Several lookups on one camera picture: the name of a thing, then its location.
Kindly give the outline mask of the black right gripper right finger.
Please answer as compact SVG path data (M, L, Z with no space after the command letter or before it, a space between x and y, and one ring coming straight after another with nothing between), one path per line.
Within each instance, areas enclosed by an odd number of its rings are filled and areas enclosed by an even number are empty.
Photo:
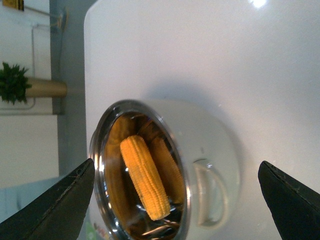
M263 198L283 240L320 238L320 194L267 161L258 169Z

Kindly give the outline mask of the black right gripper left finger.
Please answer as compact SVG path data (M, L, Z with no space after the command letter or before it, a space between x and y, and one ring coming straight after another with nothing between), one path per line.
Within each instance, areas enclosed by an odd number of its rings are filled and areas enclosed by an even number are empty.
M76 240L95 180L92 159L85 160L23 209L0 224L2 240Z

